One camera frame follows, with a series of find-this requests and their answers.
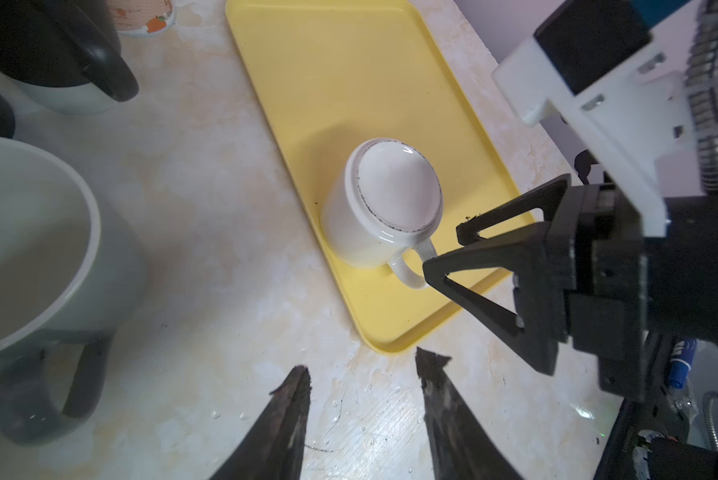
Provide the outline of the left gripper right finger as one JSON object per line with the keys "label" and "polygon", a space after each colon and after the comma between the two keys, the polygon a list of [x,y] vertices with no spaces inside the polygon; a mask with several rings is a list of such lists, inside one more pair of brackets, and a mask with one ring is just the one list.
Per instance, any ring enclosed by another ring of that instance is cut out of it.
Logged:
{"label": "left gripper right finger", "polygon": [[437,479],[519,479],[445,372],[448,356],[418,348],[416,369]]}

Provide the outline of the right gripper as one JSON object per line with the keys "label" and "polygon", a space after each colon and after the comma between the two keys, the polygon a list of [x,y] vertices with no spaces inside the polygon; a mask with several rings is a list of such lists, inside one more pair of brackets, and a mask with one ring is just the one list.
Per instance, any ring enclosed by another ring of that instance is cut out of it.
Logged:
{"label": "right gripper", "polygon": [[[571,183],[570,174],[560,175],[461,223],[457,239],[466,247],[425,261],[424,278],[541,374],[555,372],[554,325],[562,324],[574,349],[596,356],[602,390],[642,401],[648,260],[641,219],[614,184]],[[545,252],[538,241],[478,242],[487,228],[534,209],[548,225]],[[518,280],[513,311],[450,278],[489,268]]]}

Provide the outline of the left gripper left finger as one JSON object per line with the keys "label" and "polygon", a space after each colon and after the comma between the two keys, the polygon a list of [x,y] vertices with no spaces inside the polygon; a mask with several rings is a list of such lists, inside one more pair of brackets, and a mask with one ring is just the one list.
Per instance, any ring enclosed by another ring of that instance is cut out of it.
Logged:
{"label": "left gripper left finger", "polygon": [[292,368],[244,439],[212,475],[214,479],[298,479],[310,408],[311,378]]}

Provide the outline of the grey mug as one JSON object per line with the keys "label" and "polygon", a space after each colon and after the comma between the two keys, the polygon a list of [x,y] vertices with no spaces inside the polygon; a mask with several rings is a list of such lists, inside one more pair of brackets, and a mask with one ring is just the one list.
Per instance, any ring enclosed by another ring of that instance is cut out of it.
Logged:
{"label": "grey mug", "polygon": [[95,410],[148,267],[132,228],[67,163],[0,137],[0,431],[64,436]]}

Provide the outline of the black mug white base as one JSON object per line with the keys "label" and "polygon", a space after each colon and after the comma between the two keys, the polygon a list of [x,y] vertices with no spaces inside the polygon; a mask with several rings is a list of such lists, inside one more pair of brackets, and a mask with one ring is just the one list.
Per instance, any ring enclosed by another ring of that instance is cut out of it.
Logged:
{"label": "black mug white base", "polygon": [[105,1],[0,1],[0,72],[64,114],[100,113],[139,93]]}

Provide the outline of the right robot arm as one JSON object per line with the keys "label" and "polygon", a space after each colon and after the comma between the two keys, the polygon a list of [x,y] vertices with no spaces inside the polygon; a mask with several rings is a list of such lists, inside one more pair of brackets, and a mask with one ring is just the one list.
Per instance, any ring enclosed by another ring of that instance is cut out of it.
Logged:
{"label": "right robot arm", "polygon": [[718,1],[699,5],[684,72],[653,28],[678,1],[567,1],[494,71],[533,125],[558,113],[604,168],[559,176],[468,219],[459,246],[423,264],[426,283],[534,370],[571,343],[623,401],[599,479],[718,479],[681,408],[697,341],[718,345]]}

